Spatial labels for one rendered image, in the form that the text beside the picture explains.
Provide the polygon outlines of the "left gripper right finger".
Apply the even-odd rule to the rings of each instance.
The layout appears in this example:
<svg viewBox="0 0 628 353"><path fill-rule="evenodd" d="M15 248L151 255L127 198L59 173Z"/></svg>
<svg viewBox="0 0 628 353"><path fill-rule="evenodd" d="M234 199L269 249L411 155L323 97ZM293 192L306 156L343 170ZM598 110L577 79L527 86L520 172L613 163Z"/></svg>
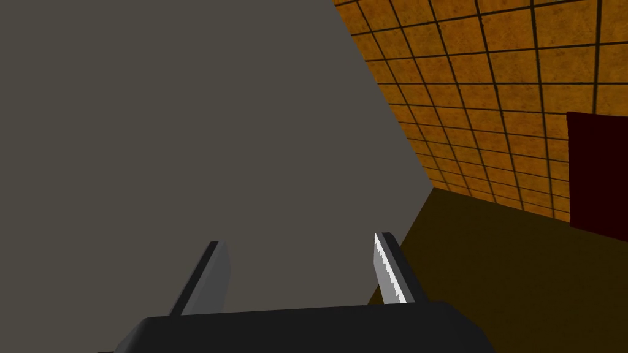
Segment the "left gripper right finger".
<svg viewBox="0 0 628 353"><path fill-rule="evenodd" d="M383 303L428 302L393 234L389 232L374 234L373 267Z"/></svg>

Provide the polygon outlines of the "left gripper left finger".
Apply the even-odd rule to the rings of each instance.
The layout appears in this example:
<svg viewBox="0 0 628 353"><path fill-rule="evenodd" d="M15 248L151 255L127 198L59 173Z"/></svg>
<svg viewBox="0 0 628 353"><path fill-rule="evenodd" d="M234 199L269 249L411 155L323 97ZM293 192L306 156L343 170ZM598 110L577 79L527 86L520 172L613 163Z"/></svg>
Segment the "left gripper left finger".
<svg viewBox="0 0 628 353"><path fill-rule="evenodd" d="M225 241L212 241L206 247L170 316L220 313L231 277L231 261Z"/></svg>

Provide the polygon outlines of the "dark red door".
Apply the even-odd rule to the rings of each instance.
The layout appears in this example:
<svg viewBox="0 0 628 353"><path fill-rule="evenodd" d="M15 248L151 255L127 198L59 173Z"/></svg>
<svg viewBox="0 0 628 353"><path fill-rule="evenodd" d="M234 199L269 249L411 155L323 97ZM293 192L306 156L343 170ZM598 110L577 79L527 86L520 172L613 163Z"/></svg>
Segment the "dark red door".
<svg viewBox="0 0 628 353"><path fill-rule="evenodd" d="M628 243L628 116L567 112L570 226Z"/></svg>

